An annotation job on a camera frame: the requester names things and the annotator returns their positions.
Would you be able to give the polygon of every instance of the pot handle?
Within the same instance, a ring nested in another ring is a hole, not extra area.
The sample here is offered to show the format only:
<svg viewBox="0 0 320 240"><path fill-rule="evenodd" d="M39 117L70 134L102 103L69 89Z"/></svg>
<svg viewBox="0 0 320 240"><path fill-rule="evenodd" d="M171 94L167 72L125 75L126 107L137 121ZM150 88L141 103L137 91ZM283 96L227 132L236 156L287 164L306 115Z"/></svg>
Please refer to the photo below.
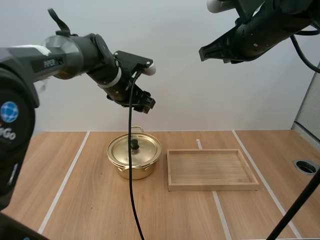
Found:
<svg viewBox="0 0 320 240"><path fill-rule="evenodd" d="M126 170L129 170L129 166L124 166L123 168L118 167L120 172L125 172ZM132 166L132 169L137 169L137 170L142 170L142 166L138 165L138 166Z"/></svg>
<svg viewBox="0 0 320 240"><path fill-rule="evenodd" d="M144 133L144 129L141 126L132 126L132 129L140 129L140 132Z"/></svg>

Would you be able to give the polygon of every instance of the robotic arm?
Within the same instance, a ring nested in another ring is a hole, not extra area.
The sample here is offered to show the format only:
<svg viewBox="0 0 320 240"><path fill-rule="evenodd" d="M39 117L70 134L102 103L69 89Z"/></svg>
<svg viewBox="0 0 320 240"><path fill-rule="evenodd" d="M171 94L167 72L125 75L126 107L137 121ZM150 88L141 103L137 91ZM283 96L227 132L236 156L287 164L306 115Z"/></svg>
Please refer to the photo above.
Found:
<svg viewBox="0 0 320 240"><path fill-rule="evenodd" d="M212 13L236 8L239 18L234 28L199 50L201 61L252 61L285 39L295 40L295 34L320 34L319 0L207 0L207 8ZM316 30L303 31L310 25ZM297 41L292 42L297 49Z"/></svg>
<svg viewBox="0 0 320 240"><path fill-rule="evenodd" d="M150 93L133 85L141 74L156 72L153 60L123 51L111 54L100 35L71 34L53 9L49 14L60 30L43 46L0 48L0 210L10 202L34 130L39 106L34 82L86 73L123 107L129 106L132 88L134 110L148 113L155 105Z"/></svg>

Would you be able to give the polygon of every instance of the white wall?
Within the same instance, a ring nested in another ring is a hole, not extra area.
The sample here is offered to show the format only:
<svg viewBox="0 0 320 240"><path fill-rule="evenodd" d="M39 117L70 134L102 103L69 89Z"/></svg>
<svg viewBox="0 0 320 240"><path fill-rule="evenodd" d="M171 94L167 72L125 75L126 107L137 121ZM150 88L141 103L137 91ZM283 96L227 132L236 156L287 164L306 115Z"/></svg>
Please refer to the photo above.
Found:
<svg viewBox="0 0 320 240"><path fill-rule="evenodd" d="M290 40L240 64L200 61L198 50L234 27L235 10L212 14L206 0L11 0L1 3L0 46L40 44L58 29L53 7L81 36L103 36L110 50L152 58L154 76L137 84L156 105L134 113L147 130L290 129L313 72ZM319 37L299 37L305 55L319 62ZM40 95L37 129L126 130L128 109L106 99L88 76L51 78Z"/></svg>

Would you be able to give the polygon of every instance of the black robotic arm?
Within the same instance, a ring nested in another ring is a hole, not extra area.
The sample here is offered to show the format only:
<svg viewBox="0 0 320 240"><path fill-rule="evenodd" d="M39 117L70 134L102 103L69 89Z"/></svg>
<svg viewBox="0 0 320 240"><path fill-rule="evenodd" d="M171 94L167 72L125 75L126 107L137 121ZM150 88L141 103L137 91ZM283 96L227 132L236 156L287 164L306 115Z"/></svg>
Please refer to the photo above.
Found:
<svg viewBox="0 0 320 240"><path fill-rule="evenodd" d="M140 74L153 75L153 60L117 51L112 54L98 34L78 36L49 9L60 30L43 45L0 48L0 210L10 202L35 125L39 99L34 82L55 76L88 74L123 107L148 113L155 100L133 84Z"/></svg>

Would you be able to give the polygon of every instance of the black pole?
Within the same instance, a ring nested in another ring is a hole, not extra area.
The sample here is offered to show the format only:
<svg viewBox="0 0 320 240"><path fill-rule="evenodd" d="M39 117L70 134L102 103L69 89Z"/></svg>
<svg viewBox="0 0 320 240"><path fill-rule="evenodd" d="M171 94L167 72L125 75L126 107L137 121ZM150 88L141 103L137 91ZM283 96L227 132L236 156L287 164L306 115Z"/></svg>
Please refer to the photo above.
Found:
<svg viewBox="0 0 320 240"><path fill-rule="evenodd" d="M298 212L298 210L302 207L302 205L307 201L310 195L316 190L320 183L320 170L314 175L309 184L302 191L300 196L295 200L290 209L286 212L283 218L280 220L278 225L273 229L271 234L268 236L266 240L275 240L276 237L282 232L282 230L286 227L286 225L291 221L294 215Z"/></svg>

